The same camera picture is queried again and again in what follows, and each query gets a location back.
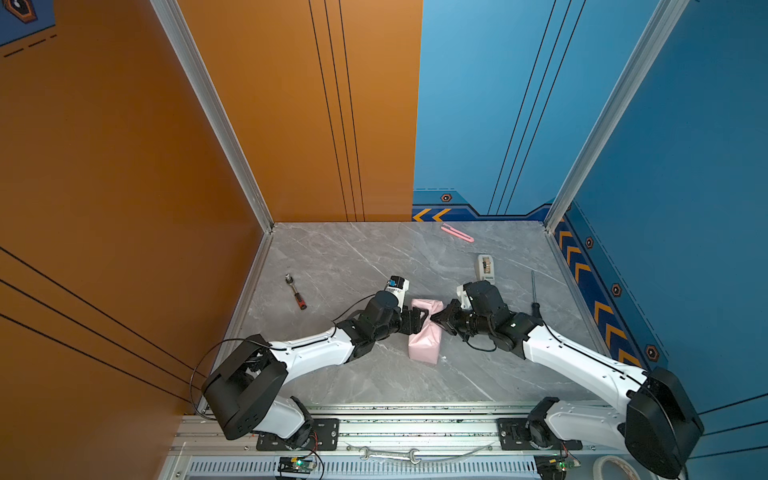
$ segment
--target yellow chevron arrow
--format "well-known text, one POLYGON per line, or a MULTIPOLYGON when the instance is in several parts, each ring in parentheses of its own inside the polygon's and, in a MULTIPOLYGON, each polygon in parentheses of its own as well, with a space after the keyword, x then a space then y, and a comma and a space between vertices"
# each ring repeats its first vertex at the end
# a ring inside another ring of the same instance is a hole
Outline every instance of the yellow chevron arrow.
POLYGON ((423 222, 424 220, 422 220, 422 215, 426 214, 430 210, 431 208, 425 208, 424 210, 418 212, 416 215, 413 216, 413 220, 416 220, 417 222, 423 222))
POLYGON ((594 322, 597 324, 600 324, 598 321, 598 315, 600 315, 600 310, 603 310, 604 312, 608 312, 611 315, 614 315, 614 311, 612 308, 610 308, 605 303, 595 302, 594 303, 594 322))
POLYGON ((576 247, 568 247, 566 248, 566 251, 568 252, 568 256, 565 261, 568 263, 568 266, 571 266, 571 253, 581 253, 581 250, 576 247))
POLYGON ((576 271, 574 272, 574 276, 576 277, 576 283, 578 283, 578 274, 582 270, 586 270, 588 272, 592 271, 589 265, 584 265, 583 263, 576 262, 576 271))
POLYGON ((435 222, 442 222, 442 218, 440 218, 440 217, 441 217, 442 215, 444 215, 444 214, 448 213, 449 211, 451 211, 451 209, 450 209, 450 208, 446 208, 445 210, 443 210, 443 211, 442 211, 442 212, 440 212, 439 214, 437 214, 437 215, 435 215, 434 217, 432 217, 432 219, 433 219, 435 222))
POLYGON ((626 353, 622 349, 619 349, 619 362, 626 363, 625 360, 629 360, 635 365, 642 367, 642 365, 640 364, 640 360, 634 358, 632 355, 630 355, 629 353, 626 353))
POLYGON ((563 250, 563 237, 573 237, 574 235, 571 232, 568 232, 566 230, 562 230, 560 232, 560 250, 563 250))
POLYGON ((619 335, 623 339, 627 339, 627 334, 616 328, 615 326, 606 323, 605 324, 605 344, 608 345, 608 348, 611 348, 611 334, 615 333, 616 335, 619 335))

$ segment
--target orange wall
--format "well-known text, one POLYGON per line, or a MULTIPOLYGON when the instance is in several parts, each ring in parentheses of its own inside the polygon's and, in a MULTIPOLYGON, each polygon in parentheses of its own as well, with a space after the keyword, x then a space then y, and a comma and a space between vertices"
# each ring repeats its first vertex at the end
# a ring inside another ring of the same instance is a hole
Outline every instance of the orange wall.
POLYGON ((421 1, 180 5, 275 221, 410 219, 421 1))
MULTIPOLYGON (((149 2, 66 0, 55 14, 55 27, 0 48, 0 246, 194 365, 227 328, 258 223, 149 2)), ((0 279, 189 377, 2 251, 0 279)), ((188 395, 3 284, 0 313, 188 395)), ((153 478, 188 412, 3 318, 0 364, 7 478, 153 478)))

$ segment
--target pink utility knife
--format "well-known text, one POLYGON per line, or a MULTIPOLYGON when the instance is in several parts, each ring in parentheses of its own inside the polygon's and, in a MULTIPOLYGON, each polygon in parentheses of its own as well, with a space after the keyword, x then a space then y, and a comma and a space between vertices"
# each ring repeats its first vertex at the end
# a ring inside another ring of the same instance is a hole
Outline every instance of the pink utility knife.
POLYGON ((459 230, 456 230, 454 227, 451 227, 450 225, 448 225, 448 224, 446 224, 446 223, 444 223, 444 224, 442 225, 442 227, 440 227, 440 230, 442 230, 442 231, 444 231, 444 232, 446 232, 446 233, 450 233, 450 234, 451 234, 451 235, 453 235, 454 237, 458 237, 458 238, 460 238, 460 239, 462 239, 462 240, 466 240, 466 241, 468 241, 469 243, 472 243, 472 242, 474 242, 474 241, 475 241, 475 239, 474 239, 474 238, 470 237, 470 236, 469 236, 469 235, 467 235, 466 233, 464 233, 464 232, 462 232, 462 231, 459 231, 459 230))

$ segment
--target pink wrapped box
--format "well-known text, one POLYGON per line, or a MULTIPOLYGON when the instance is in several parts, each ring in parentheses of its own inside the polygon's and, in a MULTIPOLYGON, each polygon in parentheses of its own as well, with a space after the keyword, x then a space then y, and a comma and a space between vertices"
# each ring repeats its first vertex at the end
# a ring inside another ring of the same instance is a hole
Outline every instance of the pink wrapped box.
POLYGON ((411 307, 420 308, 429 311, 422 331, 408 337, 408 356, 412 360, 431 363, 437 365, 437 358, 440 355, 440 338, 442 328, 429 318, 433 313, 441 312, 443 305, 440 300, 411 300, 411 307))

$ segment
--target screwdriver handle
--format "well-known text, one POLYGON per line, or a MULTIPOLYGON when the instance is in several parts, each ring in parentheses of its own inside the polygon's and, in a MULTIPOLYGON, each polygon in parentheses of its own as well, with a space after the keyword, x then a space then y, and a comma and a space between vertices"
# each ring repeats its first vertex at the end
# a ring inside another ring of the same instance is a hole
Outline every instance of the screwdriver handle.
POLYGON ((293 296, 296 297, 296 303, 299 304, 299 310, 306 310, 306 302, 304 302, 304 298, 301 297, 301 293, 296 292, 293 296))

